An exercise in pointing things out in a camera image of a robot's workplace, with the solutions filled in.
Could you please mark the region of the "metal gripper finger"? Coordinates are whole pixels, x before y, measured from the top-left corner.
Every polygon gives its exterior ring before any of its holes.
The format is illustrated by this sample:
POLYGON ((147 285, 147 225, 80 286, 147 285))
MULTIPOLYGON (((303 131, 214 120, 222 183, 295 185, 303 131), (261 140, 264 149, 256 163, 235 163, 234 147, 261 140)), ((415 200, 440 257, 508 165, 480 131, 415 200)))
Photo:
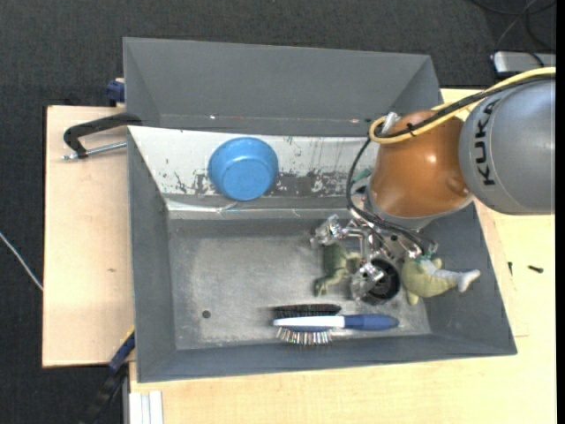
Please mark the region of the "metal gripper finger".
POLYGON ((350 294, 355 301, 375 301, 373 290, 385 276, 385 270, 371 262, 363 264, 350 280, 350 294))
POLYGON ((312 248, 331 246, 344 238, 344 229, 340 223, 338 214, 329 216, 321 223, 310 238, 312 248))

